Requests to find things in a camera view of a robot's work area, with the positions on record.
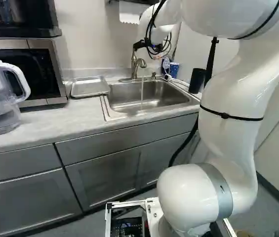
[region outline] gray floor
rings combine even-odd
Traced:
[[[132,199],[155,197],[156,190]],[[279,228],[279,203],[259,186],[254,206],[245,214],[229,218],[235,230],[246,230],[255,237],[272,237]],[[33,237],[104,237],[104,210],[88,215],[70,224],[33,235]]]

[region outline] stainless steel sink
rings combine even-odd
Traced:
[[[107,96],[101,96],[106,120],[145,115],[199,104],[197,98],[159,77],[157,79],[145,78],[143,98],[141,98],[142,83],[140,80],[113,81],[109,84],[109,87],[110,93]]]

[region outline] gray cabinet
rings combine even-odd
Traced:
[[[61,163],[52,144],[0,153],[0,180],[60,167]]]
[[[0,236],[81,213],[64,171],[0,182]]]
[[[65,165],[191,131],[197,114],[179,116],[56,143]]]
[[[84,210],[135,190],[140,148],[66,166]]]
[[[158,180],[160,174],[168,167],[173,153],[180,147],[188,135],[189,133],[185,133],[142,146],[138,169],[139,187],[143,188]],[[199,135],[197,133],[178,155],[174,165],[189,163],[193,149],[198,142]]]

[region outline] gray countertop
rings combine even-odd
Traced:
[[[195,110],[195,106],[187,106],[145,116],[105,121],[100,97],[69,100],[62,108],[23,112],[22,124],[0,135],[0,153],[187,115],[195,113]]]

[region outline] paper towel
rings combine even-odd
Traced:
[[[129,1],[119,1],[120,21],[123,23],[139,24],[140,15],[149,7],[146,4]]]

